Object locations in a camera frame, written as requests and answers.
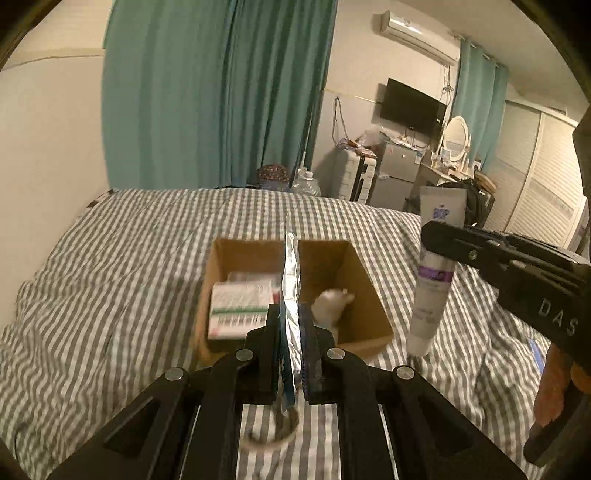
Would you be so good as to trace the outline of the white suitcase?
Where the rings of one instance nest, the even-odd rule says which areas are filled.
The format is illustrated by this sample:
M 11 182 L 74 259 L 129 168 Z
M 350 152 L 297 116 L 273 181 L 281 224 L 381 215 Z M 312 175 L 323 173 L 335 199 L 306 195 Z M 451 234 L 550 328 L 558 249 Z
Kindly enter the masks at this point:
M 339 149 L 335 155 L 332 198 L 367 204 L 376 169 L 377 156 L 369 149 Z

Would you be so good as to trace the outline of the white purple cream tube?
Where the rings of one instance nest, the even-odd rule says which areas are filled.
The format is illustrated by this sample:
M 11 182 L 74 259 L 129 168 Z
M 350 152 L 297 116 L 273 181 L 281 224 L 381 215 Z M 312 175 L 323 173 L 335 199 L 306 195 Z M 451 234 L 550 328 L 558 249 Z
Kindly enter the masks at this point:
M 421 226 L 430 222 L 463 227 L 467 191 L 463 188 L 421 187 Z M 437 335 L 451 291 L 456 262 L 431 253 L 421 241 L 415 299 L 407 334 L 407 353 L 414 357 L 429 354 Z

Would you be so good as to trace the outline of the small white plush toy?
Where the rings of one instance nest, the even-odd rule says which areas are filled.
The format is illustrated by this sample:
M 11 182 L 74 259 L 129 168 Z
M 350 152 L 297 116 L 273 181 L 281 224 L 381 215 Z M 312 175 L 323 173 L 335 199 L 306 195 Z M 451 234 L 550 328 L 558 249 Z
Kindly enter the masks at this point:
M 355 299 L 355 294 L 347 289 L 329 289 L 322 292 L 311 304 L 311 314 L 315 325 L 329 330 L 335 342 L 339 341 L 339 319 L 346 306 Z

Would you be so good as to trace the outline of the white wardrobe doors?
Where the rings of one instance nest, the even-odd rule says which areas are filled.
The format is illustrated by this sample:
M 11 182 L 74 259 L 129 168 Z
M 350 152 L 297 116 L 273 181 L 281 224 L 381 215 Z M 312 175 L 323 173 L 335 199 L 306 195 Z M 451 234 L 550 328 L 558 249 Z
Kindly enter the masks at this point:
M 485 228 L 576 250 L 586 200 L 573 143 L 578 123 L 552 109 L 508 100 L 485 175 L 497 187 Z

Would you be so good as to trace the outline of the dark patterned hat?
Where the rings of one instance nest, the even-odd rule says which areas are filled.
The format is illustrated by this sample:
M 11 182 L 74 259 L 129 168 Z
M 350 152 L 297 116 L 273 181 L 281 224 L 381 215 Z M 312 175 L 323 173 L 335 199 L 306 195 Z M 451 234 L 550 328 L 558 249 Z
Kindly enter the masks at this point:
M 263 165 L 256 171 L 256 176 L 259 189 L 286 192 L 290 188 L 290 177 L 283 165 Z

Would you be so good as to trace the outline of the black bag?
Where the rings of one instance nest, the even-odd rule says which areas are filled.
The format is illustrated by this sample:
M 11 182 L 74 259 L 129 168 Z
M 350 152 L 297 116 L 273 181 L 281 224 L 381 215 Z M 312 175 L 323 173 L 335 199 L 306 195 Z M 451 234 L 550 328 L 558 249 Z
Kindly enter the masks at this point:
M 481 189 L 473 179 L 448 182 L 449 188 L 459 188 L 466 191 L 465 225 L 483 229 L 493 208 L 495 198 L 492 194 Z

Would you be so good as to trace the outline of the silver foil blister pack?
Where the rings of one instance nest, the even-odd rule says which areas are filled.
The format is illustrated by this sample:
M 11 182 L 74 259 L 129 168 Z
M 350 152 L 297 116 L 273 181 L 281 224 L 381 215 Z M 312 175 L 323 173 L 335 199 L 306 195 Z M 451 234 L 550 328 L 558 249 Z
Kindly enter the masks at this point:
M 283 410 L 297 405 L 297 388 L 301 386 L 303 346 L 301 346 L 300 249 L 293 215 L 284 219 L 283 272 L 280 281 L 280 368 Z

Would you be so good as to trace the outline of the grey mini fridge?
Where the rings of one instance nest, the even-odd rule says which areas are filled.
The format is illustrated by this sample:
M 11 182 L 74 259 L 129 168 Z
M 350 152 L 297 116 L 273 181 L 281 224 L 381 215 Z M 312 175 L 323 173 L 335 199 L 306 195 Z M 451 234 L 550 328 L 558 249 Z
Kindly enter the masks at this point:
M 384 141 L 377 146 L 377 173 L 370 191 L 370 206 L 403 211 L 421 163 L 412 148 Z

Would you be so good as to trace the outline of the white tape roll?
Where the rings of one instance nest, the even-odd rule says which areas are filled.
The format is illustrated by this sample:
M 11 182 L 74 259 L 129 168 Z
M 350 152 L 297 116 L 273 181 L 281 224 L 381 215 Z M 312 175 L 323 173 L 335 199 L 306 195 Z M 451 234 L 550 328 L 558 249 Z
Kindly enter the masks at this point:
M 291 406 L 283 410 L 273 406 L 270 410 L 269 430 L 263 436 L 252 432 L 245 434 L 240 441 L 240 449 L 254 453 L 278 451 L 286 447 L 296 437 L 300 426 L 300 414 L 297 407 Z

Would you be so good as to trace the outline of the white wall air conditioner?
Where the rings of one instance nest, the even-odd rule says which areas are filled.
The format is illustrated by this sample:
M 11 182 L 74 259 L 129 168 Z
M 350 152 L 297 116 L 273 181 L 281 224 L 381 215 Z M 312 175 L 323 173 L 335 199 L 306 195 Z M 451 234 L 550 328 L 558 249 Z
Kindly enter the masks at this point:
M 445 66 L 455 66 L 461 57 L 460 41 L 446 28 L 429 29 L 388 10 L 381 15 L 380 33 Z

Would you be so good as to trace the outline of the teal curtain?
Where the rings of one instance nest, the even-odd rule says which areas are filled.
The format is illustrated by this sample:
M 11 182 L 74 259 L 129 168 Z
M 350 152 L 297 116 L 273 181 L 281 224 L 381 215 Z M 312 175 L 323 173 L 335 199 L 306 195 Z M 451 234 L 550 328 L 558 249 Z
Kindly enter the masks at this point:
M 495 153 L 508 83 L 509 69 L 504 64 L 469 38 L 461 40 L 452 115 L 464 118 L 472 138 L 468 158 L 482 167 Z
M 310 166 L 334 1 L 117 1 L 101 118 L 117 189 L 243 187 Z

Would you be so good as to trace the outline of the green white medicine box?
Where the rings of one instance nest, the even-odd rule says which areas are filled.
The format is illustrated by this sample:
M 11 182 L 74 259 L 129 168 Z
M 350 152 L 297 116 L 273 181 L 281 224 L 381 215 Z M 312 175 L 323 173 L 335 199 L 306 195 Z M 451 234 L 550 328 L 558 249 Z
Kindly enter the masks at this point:
M 207 339 L 245 339 L 250 330 L 266 325 L 269 306 L 279 296 L 279 274 L 230 272 L 211 288 Z

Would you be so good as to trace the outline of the black wall television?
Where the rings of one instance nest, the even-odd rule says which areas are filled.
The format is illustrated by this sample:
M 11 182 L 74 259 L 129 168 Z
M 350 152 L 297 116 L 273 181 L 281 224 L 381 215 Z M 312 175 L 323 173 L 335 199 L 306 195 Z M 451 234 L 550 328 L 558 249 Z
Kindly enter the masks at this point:
M 447 106 L 437 99 L 394 79 L 389 79 L 380 116 L 417 133 L 438 136 Z

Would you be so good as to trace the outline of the clear water jug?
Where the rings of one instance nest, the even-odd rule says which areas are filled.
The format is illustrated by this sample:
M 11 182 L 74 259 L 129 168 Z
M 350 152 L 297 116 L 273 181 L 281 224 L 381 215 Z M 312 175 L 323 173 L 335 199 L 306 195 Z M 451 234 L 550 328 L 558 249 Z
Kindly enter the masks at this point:
M 315 179 L 314 174 L 307 168 L 298 168 L 295 174 L 294 182 L 291 184 L 290 191 L 296 194 L 310 195 L 314 197 L 321 197 L 322 191 L 318 180 Z

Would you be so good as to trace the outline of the oval white vanity mirror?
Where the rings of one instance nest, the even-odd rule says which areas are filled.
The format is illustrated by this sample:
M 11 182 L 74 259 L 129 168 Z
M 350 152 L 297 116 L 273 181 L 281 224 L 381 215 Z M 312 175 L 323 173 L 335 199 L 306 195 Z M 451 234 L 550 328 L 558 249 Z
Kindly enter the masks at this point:
M 470 147 L 470 132 L 466 120 L 455 116 L 449 120 L 440 141 L 440 157 L 450 163 L 461 162 Z

